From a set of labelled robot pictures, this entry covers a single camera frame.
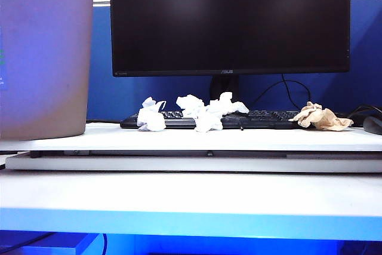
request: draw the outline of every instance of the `trash bin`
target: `trash bin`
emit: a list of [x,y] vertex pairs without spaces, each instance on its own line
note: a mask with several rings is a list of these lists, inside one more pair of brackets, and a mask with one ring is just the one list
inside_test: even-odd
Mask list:
[[93,0],[0,0],[0,139],[85,131]]

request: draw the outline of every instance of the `computer monitor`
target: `computer monitor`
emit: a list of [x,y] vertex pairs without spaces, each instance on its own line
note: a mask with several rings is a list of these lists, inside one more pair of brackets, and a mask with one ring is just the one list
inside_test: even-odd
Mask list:
[[114,76],[349,70],[350,0],[111,0]]

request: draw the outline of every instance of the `crumpled paper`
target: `crumpled paper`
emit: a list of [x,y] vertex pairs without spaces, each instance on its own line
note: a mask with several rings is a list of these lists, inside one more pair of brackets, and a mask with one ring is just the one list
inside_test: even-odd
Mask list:
[[351,119],[337,118],[331,110],[322,110],[321,105],[312,102],[307,102],[301,112],[289,121],[297,121],[304,128],[313,124],[318,130],[324,131],[342,131],[354,124]]
[[166,128],[163,114],[159,112],[163,109],[166,101],[156,102],[148,97],[143,103],[138,113],[137,126],[138,131],[162,131]]
[[183,109],[182,113],[184,118],[195,119],[200,112],[205,111],[204,102],[193,95],[178,97],[176,104]]
[[248,113],[248,108],[242,102],[232,103],[232,93],[224,92],[218,100],[210,101],[208,106],[204,102],[193,96],[178,97],[176,103],[183,110],[183,117],[195,120],[195,130],[205,133],[209,130],[222,130],[221,118],[223,115],[233,112]]

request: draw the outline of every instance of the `black cable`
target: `black cable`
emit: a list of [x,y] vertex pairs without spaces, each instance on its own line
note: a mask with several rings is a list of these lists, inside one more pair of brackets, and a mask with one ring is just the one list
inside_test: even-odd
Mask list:
[[[294,80],[285,80],[285,82],[293,82],[293,83],[297,83],[301,86],[303,86],[305,88],[305,90],[307,91],[307,94],[308,94],[308,101],[312,101],[312,95],[310,93],[310,90],[307,86],[305,86],[303,83],[301,82],[298,82],[298,81],[294,81]],[[280,84],[280,83],[284,83],[284,81],[278,81],[274,84],[272,84],[271,86],[269,86],[268,88],[266,88],[250,105],[249,107],[253,107],[257,101],[259,101],[270,89],[272,89],[274,86]]]
[[106,250],[107,250],[107,236],[106,236],[105,233],[103,233],[103,251],[102,251],[102,255],[106,254]]
[[244,127],[243,127],[239,118],[238,118],[238,125],[239,125],[240,130],[244,131]]
[[36,238],[33,238],[33,239],[30,239],[30,240],[27,240],[27,241],[24,241],[24,242],[21,242],[17,245],[14,245],[14,246],[10,246],[10,247],[6,247],[2,250],[0,250],[0,254],[4,254],[4,253],[7,253],[7,252],[10,252],[12,250],[15,250],[15,249],[18,249],[20,247],[24,247],[24,246],[27,246],[27,245],[31,245],[32,243],[35,243],[37,241],[40,241],[40,240],[43,240],[45,239],[46,237],[49,237],[51,235],[55,234],[55,232],[49,232],[49,233],[46,233],[44,235],[40,235],[40,236],[37,236]]
[[365,254],[365,252],[367,251],[368,247],[369,247],[369,242],[367,242],[367,243],[365,244],[365,246],[363,247],[362,252],[361,252],[361,255],[364,255],[364,254]]
[[285,80],[284,74],[281,74],[281,78],[282,78],[282,81],[283,81],[284,84],[285,84],[285,88],[286,88],[286,92],[288,93],[288,98],[289,98],[289,100],[291,101],[291,103],[293,104],[293,106],[295,106],[296,109],[300,110],[301,108],[298,107],[298,106],[294,103],[294,101],[292,100],[291,92],[290,92],[289,87],[288,87],[288,84],[287,84],[287,82],[286,82],[286,80]]
[[379,107],[375,107],[375,106],[372,106],[372,105],[360,105],[356,109],[351,111],[346,116],[346,118],[349,119],[351,116],[353,116],[353,115],[355,115],[357,113],[362,113],[362,112],[371,111],[371,110],[376,110],[378,113],[380,113],[382,115],[382,110]]

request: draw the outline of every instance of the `white tissue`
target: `white tissue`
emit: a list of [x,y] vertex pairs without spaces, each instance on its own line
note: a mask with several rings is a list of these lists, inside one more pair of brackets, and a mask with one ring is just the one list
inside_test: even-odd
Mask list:
[[184,118],[197,118],[199,112],[205,111],[204,102],[193,96],[187,95],[186,97],[178,97],[177,105],[180,106]]
[[178,97],[177,104],[184,109],[185,118],[193,118],[196,123],[195,130],[207,132],[209,130],[222,130],[221,118],[223,115],[233,112],[248,113],[249,110],[242,102],[231,102],[232,93],[225,92],[220,95],[219,100],[212,100],[205,107],[201,99],[193,95]]
[[165,119],[160,108],[164,108],[166,101],[156,102],[151,97],[147,98],[138,113],[137,126],[138,131],[162,131],[166,128]]

